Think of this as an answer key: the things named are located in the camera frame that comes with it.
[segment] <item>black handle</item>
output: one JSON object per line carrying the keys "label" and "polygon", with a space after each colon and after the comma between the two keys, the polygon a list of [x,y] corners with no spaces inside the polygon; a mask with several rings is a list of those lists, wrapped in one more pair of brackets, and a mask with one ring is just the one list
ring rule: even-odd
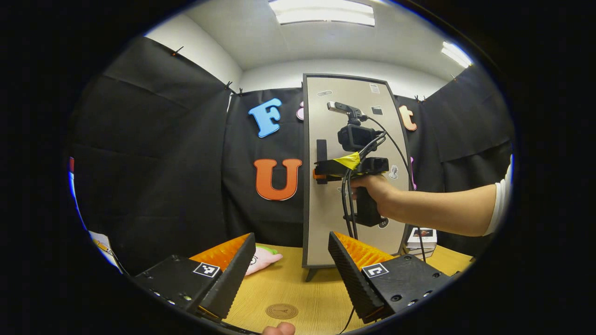
{"label": "black handle", "polygon": [[368,194],[366,187],[356,189],[356,212],[358,213],[358,223],[367,227],[372,227],[382,222],[381,215],[377,210],[377,202]]}

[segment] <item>blue letter f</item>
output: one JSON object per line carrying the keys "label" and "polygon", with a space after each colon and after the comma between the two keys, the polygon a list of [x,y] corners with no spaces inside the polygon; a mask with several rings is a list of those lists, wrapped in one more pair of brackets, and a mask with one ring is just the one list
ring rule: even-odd
{"label": "blue letter f", "polygon": [[274,106],[281,106],[281,101],[278,98],[273,98],[249,110],[249,114],[254,116],[254,119],[257,121],[259,137],[261,138],[273,134],[280,128],[278,124],[271,121],[271,119],[279,121],[281,117],[280,111]]}

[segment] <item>circular coaster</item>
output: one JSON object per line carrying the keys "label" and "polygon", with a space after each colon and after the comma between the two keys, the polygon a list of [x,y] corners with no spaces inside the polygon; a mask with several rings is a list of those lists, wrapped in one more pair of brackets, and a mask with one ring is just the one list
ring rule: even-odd
{"label": "circular coaster", "polygon": [[298,314],[298,309],[286,303],[276,303],[267,307],[265,312],[272,318],[285,320],[295,317]]}

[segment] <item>ceiling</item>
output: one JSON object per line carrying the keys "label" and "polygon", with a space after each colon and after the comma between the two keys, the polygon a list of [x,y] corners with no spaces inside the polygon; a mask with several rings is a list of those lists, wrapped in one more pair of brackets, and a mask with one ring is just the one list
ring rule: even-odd
{"label": "ceiling", "polygon": [[463,68],[441,53],[445,38],[424,19],[381,0],[375,27],[341,22],[280,25],[267,0],[211,0],[185,14],[243,70],[285,61],[341,58],[389,63],[451,80]]}

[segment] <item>orange letter u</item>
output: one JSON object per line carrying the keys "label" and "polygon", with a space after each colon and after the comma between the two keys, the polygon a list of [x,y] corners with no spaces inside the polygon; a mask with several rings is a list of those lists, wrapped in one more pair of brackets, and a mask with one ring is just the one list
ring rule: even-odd
{"label": "orange letter u", "polygon": [[299,159],[284,159],[281,163],[286,168],[285,187],[276,190],[271,185],[273,168],[277,162],[273,159],[257,159],[254,166],[257,168],[257,193],[267,200],[288,200],[296,193],[298,187],[298,167],[302,165]]}

